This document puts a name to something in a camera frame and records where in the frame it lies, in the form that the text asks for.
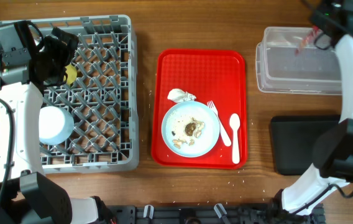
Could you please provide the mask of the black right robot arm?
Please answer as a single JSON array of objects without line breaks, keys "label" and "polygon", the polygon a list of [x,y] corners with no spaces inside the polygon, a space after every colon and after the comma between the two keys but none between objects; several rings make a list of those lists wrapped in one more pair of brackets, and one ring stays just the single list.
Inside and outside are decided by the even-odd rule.
[{"label": "black right robot arm", "polygon": [[334,191],[353,197],[353,1],[303,4],[310,21],[330,36],[339,61],[342,109],[339,123],[314,143],[312,163],[291,186],[281,189],[267,209],[270,223],[303,222],[314,207]]}]

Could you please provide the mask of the red foil wrapper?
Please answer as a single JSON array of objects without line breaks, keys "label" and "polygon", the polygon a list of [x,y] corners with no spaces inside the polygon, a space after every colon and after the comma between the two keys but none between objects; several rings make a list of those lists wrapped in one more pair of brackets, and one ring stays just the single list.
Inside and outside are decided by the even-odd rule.
[{"label": "red foil wrapper", "polygon": [[297,56],[310,42],[313,42],[314,39],[318,36],[320,28],[313,26],[308,34],[303,38],[299,43],[298,47],[295,50],[295,55]]}]

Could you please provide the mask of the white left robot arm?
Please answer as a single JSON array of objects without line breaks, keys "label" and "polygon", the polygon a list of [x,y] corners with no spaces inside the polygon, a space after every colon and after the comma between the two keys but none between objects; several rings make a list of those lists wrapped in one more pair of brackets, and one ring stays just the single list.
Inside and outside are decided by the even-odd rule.
[{"label": "white left robot arm", "polygon": [[36,42],[35,28],[29,21],[0,26],[0,223],[116,223],[99,197],[72,199],[44,174],[44,89],[65,84],[79,40],[56,27]]}]

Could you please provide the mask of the yellow cup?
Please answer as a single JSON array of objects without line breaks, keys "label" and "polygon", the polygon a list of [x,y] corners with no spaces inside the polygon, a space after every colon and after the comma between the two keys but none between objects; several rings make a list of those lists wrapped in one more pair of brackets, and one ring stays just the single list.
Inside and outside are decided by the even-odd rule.
[{"label": "yellow cup", "polygon": [[77,78],[78,72],[72,64],[67,65],[65,68],[66,74],[64,77],[64,82],[66,82],[67,85],[72,85]]}]

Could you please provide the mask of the light blue bowl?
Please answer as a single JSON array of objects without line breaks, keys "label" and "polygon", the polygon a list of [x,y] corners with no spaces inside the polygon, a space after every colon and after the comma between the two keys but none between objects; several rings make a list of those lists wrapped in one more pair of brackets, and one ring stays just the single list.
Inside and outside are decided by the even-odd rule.
[{"label": "light blue bowl", "polygon": [[57,145],[66,141],[73,132],[72,115],[63,108],[46,106],[40,109],[39,140],[46,145]]}]

